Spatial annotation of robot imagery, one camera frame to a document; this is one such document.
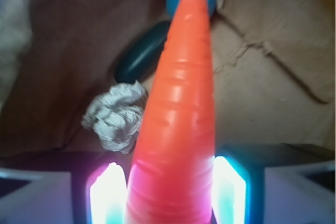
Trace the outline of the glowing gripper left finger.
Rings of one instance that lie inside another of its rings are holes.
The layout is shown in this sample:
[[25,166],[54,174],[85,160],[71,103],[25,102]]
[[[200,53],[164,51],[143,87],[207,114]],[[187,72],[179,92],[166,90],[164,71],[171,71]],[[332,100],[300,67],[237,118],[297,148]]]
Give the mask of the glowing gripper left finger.
[[123,223],[127,181],[112,152],[1,160],[1,223]]

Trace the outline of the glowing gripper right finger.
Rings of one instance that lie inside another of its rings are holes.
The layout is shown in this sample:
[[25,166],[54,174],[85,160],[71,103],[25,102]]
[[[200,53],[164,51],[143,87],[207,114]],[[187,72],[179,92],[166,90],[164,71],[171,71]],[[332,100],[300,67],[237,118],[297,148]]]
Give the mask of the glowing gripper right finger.
[[335,223],[335,152],[313,144],[225,144],[214,160],[217,223]]

